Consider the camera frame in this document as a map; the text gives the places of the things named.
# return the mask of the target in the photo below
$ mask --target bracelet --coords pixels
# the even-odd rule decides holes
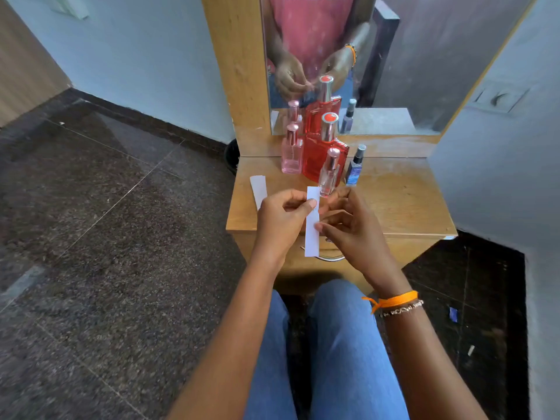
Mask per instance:
[[[397,308],[396,310],[393,311],[389,311],[389,312],[382,312],[381,316],[383,318],[385,317],[391,317],[392,315],[397,315],[397,314],[402,314],[403,312],[408,312],[413,310],[414,308],[418,308],[419,306],[424,305],[424,301],[419,300],[415,303],[413,303],[412,305],[409,306],[403,306],[402,308]]]
[[[356,49],[352,44],[346,44],[344,47],[348,47],[350,48],[350,50],[352,50],[352,58],[354,60],[354,63],[352,63],[352,67],[354,67],[356,65]]]
[[[412,290],[389,299],[379,299],[379,302],[376,302],[366,296],[363,296],[362,299],[370,301],[374,304],[374,307],[371,309],[371,313],[373,314],[378,308],[390,308],[391,306],[403,305],[404,303],[414,301],[415,299],[418,299],[418,292],[416,290]]]

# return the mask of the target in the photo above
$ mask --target orange wristband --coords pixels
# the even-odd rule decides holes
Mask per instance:
[[[379,302],[376,302],[372,298],[368,298],[366,296],[363,296],[362,299],[373,302],[374,307],[371,309],[371,313],[373,314],[378,308],[390,308],[391,306],[398,306],[403,303],[414,301],[415,299],[418,299],[418,292],[416,290],[412,290],[389,299],[379,299]]]
[[[350,48],[350,50],[352,50],[352,58],[354,60],[354,63],[352,63],[352,67],[354,67],[356,65],[356,49],[352,44],[346,44],[344,47],[348,47]]]

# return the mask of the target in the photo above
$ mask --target hand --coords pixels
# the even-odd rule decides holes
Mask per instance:
[[[382,298],[411,290],[392,256],[381,225],[353,187],[338,187],[319,208],[315,228],[330,239]]]
[[[313,85],[305,78],[300,61],[289,52],[284,53],[282,60],[276,66],[274,83],[286,101],[297,100],[307,91],[313,90]]]
[[[325,59],[318,77],[330,75],[334,78],[331,84],[331,91],[334,94],[344,84],[353,65],[354,56],[352,55],[352,50],[349,47],[343,47]]]
[[[257,215],[256,241],[251,262],[263,261],[278,270],[298,238],[305,218],[317,206],[307,193],[284,190],[266,197]]]

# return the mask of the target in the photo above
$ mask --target person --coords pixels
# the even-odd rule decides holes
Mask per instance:
[[[352,98],[351,70],[367,40],[375,0],[261,0],[271,108],[290,100],[315,99],[318,78],[334,78],[332,94],[346,107]]]
[[[298,190],[263,200],[247,268],[170,420],[296,419],[286,355],[288,313],[272,287],[316,204]],[[380,298],[411,290],[355,188],[337,188],[320,214],[315,227]],[[309,308],[311,419],[487,419],[422,306],[385,317],[390,361],[362,296],[352,283],[333,280],[318,289]]]

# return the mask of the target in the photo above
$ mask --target red liquid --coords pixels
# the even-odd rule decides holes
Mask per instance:
[[[336,185],[340,183],[340,178],[342,176],[342,170],[346,164],[346,156],[348,156],[348,151],[350,147],[344,144],[342,141],[334,139],[332,141],[321,141],[319,134],[308,134],[305,138],[304,144],[304,166],[302,172],[304,176],[309,178],[311,181],[318,183],[318,177],[321,173],[321,168],[326,160],[326,151],[331,147],[336,147],[340,149],[340,157],[338,159],[338,164],[340,165],[337,177]]]
[[[331,97],[330,102],[313,102],[305,108],[305,133],[321,133],[321,118],[325,113],[333,112],[338,115],[342,97]]]

